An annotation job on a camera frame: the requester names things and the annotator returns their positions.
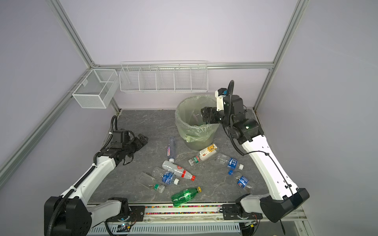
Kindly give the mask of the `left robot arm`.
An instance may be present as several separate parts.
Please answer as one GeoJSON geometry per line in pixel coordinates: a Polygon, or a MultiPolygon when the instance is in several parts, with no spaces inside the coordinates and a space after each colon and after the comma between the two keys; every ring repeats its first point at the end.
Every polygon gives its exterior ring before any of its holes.
{"type": "Polygon", "coordinates": [[[87,172],[68,190],[45,202],[46,236],[85,236],[90,229],[110,218],[130,218],[132,212],[126,198],[113,197],[94,207],[88,206],[89,199],[105,177],[148,143],[146,136],[134,136],[129,130],[114,131],[112,135],[110,147],[95,154],[87,172]]]}

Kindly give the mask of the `green cap clear bottle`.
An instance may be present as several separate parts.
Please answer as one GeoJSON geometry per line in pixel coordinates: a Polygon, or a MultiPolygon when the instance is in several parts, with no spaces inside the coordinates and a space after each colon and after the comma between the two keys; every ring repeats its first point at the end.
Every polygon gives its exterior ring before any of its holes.
{"type": "Polygon", "coordinates": [[[143,187],[154,190],[158,193],[163,193],[165,190],[165,186],[163,184],[158,183],[158,181],[154,177],[144,172],[139,173],[136,180],[143,187]]]}

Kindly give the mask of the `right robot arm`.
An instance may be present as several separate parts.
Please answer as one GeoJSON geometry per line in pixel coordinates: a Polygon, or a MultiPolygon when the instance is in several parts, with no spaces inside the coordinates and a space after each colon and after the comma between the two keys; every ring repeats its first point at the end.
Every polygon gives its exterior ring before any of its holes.
{"type": "Polygon", "coordinates": [[[223,126],[233,147],[240,155],[248,155],[253,160],[268,187],[268,194],[241,198],[239,206],[243,212],[262,213],[276,223],[309,199],[307,189],[298,187],[288,176],[269,147],[261,126],[255,119],[248,119],[245,111],[228,119],[225,111],[204,107],[201,115],[206,124],[223,126]]]}

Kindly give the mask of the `tall blue cap clear bottle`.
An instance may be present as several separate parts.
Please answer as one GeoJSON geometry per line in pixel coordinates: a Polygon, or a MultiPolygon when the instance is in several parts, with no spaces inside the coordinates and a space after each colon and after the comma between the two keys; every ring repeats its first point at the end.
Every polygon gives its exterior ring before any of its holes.
{"type": "Polygon", "coordinates": [[[193,112],[191,115],[188,124],[191,126],[201,126],[203,125],[201,112],[193,112]]]}

